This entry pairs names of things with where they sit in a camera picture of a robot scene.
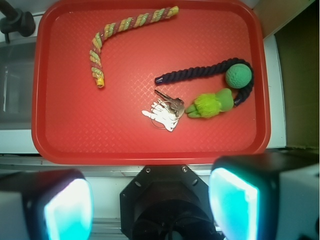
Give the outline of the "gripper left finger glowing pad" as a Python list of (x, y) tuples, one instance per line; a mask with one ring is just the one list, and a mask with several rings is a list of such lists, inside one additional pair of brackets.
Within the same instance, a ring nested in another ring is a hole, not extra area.
[(0, 176), (2, 240), (87, 240), (93, 215), (92, 188), (77, 169)]

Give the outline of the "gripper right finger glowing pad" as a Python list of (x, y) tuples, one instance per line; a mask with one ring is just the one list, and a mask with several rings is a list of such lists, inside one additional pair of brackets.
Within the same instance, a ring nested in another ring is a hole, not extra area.
[(212, 165), (208, 198), (228, 240), (317, 240), (320, 156), (305, 151), (222, 156)]

